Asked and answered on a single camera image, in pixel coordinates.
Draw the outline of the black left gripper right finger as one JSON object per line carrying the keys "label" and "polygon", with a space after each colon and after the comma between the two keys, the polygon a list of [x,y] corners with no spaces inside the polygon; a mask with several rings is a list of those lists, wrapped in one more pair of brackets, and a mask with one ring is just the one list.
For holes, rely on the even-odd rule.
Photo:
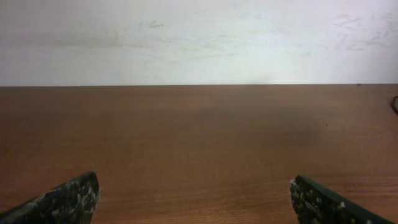
{"label": "black left gripper right finger", "polygon": [[300,224],[393,224],[302,175],[290,181],[289,192]]}

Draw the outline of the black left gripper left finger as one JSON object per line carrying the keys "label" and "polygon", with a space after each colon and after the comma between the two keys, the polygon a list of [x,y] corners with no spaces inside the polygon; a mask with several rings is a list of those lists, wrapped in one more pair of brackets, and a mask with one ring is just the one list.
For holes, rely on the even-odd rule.
{"label": "black left gripper left finger", "polygon": [[89,224],[100,199],[94,172],[87,172],[1,213],[7,224]]}

